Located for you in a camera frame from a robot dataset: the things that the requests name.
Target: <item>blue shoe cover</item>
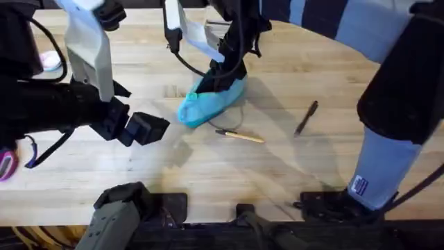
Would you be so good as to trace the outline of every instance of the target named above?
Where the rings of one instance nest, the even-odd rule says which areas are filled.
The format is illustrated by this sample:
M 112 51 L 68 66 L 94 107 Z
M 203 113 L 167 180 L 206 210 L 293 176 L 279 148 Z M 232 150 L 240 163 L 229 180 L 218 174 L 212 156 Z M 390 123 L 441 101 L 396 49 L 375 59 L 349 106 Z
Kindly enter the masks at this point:
M 199 80 L 180 104 L 178 110 L 179 121 L 190 128 L 196 128 L 216 117 L 242 95 L 245 79 L 236 79 L 230 89 L 222 92 L 197 94 L 196 90 L 202 81 Z

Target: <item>wooden tabletop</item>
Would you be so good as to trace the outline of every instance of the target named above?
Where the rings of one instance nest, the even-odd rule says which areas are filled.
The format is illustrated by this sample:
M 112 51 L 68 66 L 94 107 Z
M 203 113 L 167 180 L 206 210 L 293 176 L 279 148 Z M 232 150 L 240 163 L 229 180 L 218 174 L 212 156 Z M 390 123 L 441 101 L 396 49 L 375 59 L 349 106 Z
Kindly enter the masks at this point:
M 203 22 L 213 10 L 189 10 Z M 263 57 L 246 56 L 249 79 L 241 101 L 213 120 L 264 138 L 259 144 L 218 135 L 209 124 L 188 129 L 176 110 L 196 76 L 169 52 L 161 10 L 128 10 L 121 28 L 108 33 L 114 79 L 133 95 L 131 112 L 142 111 L 171 122 L 164 139 L 125 148 L 106 142 L 89 127 L 35 169 L 20 167 L 0 183 L 0 226 L 87 224 L 92 204 L 104 189 L 142 181 L 151 192 L 186 192 L 188 222 L 226 222 L 237 203 L 253 203 L 274 220 L 300 220 L 288 206 L 303 190 L 342 190 L 350 180 L 363 140 L 356 103 L 378 65 L 360 53 L 296 26 L 273 22 L 261 36 Z M 38 11 L 35 18 L 64 47 L 67 25 L 61 10 Z M 35 30 L 40 51 L 51 49 Z M 181 54 L 205 70 L 209 58 L 182 43 Z M 293 138 L 308 107 L 319 109 L 302 135 Z M 405 192 L 444 161 L 444 130 L 427 143 L 403 181 Z M 34 134 L 40 153 L 59 132 Z M 23 165 L 31 144 L 19 143 Z M 444 218 L 443 180 L 390 212 L 390 219 Z

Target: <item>label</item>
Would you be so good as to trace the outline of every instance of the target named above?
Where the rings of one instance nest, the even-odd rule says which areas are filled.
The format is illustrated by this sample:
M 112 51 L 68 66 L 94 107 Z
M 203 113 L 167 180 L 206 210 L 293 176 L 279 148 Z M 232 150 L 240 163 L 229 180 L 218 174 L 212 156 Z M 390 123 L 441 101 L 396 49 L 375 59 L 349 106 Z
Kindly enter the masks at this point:
M 356 175 L 355 181 L 353 181 L 352 191 L 362 196 L 366 191 L 367 185 L 368 181 L 366 179 L 360 177 L 359 175 Z

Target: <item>black pen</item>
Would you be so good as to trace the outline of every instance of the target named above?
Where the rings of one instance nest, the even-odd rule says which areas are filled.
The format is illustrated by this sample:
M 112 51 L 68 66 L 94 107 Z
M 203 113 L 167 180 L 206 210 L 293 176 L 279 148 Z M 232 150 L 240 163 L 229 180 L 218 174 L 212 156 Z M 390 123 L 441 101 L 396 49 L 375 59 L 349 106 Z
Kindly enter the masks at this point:
M 307 124 L 308 119 L 316 112 L 316 109 L 318 108 L 318 106 L 319 106 L 318 105 L 318 101 L 314 101 L 311 104 L 311 106 L 310 106 L 307 114 L 305 115 L 303 121 L 298 125 L 296 131 L 294 131 L 294 137 L 297 137 L 298 135 L 300 135 L 300 133 L 304 129 L 305 125 Z

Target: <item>pink object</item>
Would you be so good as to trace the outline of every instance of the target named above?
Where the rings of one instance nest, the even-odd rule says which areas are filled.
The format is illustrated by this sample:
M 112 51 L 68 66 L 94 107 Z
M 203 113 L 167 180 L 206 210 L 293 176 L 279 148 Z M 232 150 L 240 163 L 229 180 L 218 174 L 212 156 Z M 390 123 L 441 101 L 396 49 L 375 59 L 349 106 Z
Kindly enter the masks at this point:
M 0 181 L 6 181 L 17 169 L 19 158 L 14 151 L 4 151 L 0 153 L 0 159 Z

